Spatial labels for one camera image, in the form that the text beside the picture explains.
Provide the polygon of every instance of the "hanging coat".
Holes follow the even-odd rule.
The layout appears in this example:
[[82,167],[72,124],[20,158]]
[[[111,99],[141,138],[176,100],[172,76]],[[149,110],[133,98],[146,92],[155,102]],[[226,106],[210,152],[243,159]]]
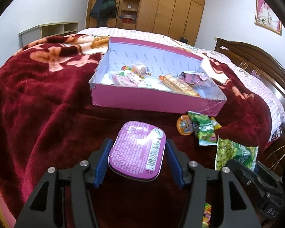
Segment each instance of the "hanging coat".
[[106,27],[109,18],[116,18],[117,12],[115,0],[97,0],[90,16],[96,18],[97,27]]

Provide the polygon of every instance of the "barcode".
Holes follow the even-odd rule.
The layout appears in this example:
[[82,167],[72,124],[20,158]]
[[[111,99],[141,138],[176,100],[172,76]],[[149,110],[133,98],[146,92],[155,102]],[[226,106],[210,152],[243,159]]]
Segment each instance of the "barcode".
[[149,157],[147,160],[146,169],[148,170],[155,169],[159,149],[160,149],[160,140],[158,139],[153,140],[152,145],[151,145],[151,150],[149,153]]

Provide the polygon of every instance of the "wooden bed frame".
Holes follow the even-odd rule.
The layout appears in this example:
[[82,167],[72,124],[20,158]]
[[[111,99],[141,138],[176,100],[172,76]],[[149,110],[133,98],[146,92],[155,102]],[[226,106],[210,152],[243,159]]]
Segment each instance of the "wooden bed frame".
[[[285,110],[285,69],[271,55],[254,45],[243,42],[230,42],[217,39],[215,51],[220,52],[240,68],[251,73],[253,70],[261,77],[263,83],[281,101]],[[283,135],[264,152],[266,159],[272,152],[285,145],[285,124],[281,126]],[[266,165],[271,167],[285,154],[285,147],[273,153]],[[285,169],[285,157],[275,169],[275,173],[282,176]]]

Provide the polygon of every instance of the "metal screw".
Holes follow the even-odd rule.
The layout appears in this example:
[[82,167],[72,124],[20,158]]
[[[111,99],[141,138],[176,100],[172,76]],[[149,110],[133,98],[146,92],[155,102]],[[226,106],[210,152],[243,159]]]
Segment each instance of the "metal screw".
[[89,161],[87,161],[87,160],[82,160],[81,162],[80,162],[80,165],[81,166],[87,166],[89,164]]
[[224,173],[229,173],[229,172],[230,172],[230,169],[229,169],[229,167],[224,166],[224,167],[222,168],[222,171],[223,171]]
[[191,167],[197,167],[197,166],[198,166],[198,163],[197,163],[196,161],[190,161],[190,162],[189,162],[189,165],[190,165]]
[[55,167],[50,167],[48,169],[48,173],[54,173],[56,171],[56,168]]

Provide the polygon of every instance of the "wooden wardrobe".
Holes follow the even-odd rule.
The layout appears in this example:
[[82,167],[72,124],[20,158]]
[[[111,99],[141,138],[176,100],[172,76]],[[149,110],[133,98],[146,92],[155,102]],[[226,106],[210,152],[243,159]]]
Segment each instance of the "wooden wardrobe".
[[[119,13],[125,10],[124,0],[118,0]],[[96,0],[89,0],[86,28],[96,27],[96,20],[89,12]],[[188,40],[195,45],[205,0],[140,0],[137,15],[132,24],[122,23],[120,18],[110,19],[108,27],[139,30]]]

